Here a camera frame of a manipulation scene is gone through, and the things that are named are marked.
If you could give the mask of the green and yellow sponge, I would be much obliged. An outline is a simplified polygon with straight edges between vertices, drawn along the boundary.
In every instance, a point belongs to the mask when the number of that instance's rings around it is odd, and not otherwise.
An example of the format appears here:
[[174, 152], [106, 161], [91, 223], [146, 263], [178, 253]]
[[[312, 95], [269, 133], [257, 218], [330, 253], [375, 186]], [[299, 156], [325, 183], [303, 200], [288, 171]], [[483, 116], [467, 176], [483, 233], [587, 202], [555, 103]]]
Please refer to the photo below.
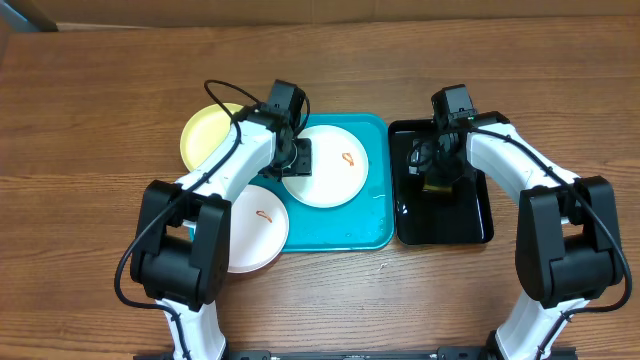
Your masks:
[[427, 175], [424, 178], [422, 190], [434, 194], [451, 194], [453, 191], [453, 181], [446, 177]]

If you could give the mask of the pinkish white round plate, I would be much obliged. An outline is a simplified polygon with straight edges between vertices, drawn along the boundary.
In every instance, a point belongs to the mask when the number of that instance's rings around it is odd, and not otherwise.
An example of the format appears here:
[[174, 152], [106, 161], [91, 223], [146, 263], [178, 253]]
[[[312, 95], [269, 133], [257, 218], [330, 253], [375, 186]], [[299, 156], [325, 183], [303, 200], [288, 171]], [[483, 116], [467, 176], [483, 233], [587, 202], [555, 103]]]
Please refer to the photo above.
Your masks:
[[[266, 212], [272, 219], [256, 215]], [[232, 206], [228, 271], [249, 273], [271, 263], [282, 251], [289, 234], [289, 216], [283, 202], [271, 191], [248, 185]]]

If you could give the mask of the yellow-green round plate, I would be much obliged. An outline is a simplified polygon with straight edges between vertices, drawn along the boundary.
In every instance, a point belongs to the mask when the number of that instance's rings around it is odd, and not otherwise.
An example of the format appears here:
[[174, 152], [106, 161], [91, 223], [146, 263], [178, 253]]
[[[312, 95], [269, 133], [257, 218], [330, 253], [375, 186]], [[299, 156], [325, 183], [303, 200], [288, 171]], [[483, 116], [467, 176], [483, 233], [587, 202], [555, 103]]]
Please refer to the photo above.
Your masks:
[[180, 138], [180, 154], [189, 171], [201, 165], [225, 140], [231, 118], [220, 105], [196, 112], [186, 123]]

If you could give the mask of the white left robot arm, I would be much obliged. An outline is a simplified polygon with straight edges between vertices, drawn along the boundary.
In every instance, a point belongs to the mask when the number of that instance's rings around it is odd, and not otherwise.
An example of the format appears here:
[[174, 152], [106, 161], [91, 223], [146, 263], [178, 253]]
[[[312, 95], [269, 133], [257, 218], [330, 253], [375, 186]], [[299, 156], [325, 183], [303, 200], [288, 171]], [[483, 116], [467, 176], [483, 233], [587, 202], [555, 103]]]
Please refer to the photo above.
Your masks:
[[150, 299], [145, 308], [165, 313], [175, 359], [229, 356], [215, 300], [229, 268], [233, 203], [259, 174], [311, 172], [311, 144], [298, 137], [300, 106], [267, 102], [222, 112], [222, 138], [205, 160], [145, 189], [135, 238], [114, 277], [119, 289], [128, 270]]

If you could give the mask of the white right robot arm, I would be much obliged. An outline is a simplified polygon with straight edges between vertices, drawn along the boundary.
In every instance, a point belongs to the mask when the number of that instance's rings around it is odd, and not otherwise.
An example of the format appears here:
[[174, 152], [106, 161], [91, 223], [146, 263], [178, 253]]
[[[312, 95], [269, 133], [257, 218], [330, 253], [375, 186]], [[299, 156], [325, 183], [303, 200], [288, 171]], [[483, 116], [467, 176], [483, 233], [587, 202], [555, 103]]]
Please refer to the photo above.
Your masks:
[[492, 178], [518, 207], [515, 268], [521, 295], [507, 320], [470, 359], [574, 359], [553, 343], [581, 314], [616, 311], [633, 291], [615, 195], [601, 176], [583, 178], [527, 144], [498, 112], [439, 114], [396, 146], [404, 177], [397, 219], [420, 235], [484, 237], [476, 189]]

